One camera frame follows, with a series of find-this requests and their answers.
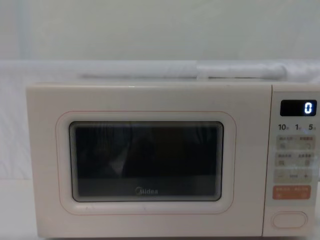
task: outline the orange button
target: orange button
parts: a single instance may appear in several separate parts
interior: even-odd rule
[[[275,200],[309,199],[310,185],[283,185],[274,186],[272,197]]]

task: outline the dark glass window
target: dark glass window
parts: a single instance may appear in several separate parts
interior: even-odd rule
[[[74,121],[78,202],[217,201],[224,127],[217,121]]]

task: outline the white wall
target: white wall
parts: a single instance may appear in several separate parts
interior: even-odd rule
[[[320,56],[319,0],[19,0],[18,6],[25,59]]]
[[[16,13],[16,1],[0,0],[0,60],[20,58]]]

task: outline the door release button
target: door release button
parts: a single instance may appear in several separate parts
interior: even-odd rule
[[[302,211],[278,212],[272,217],[272,225],[278,229],[297,229],[303,227],[308,217]]]

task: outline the microwave oven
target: microwave oven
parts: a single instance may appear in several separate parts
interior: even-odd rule
[[[320,85],[110,80],[27,88],[41,237],[304,236]]]

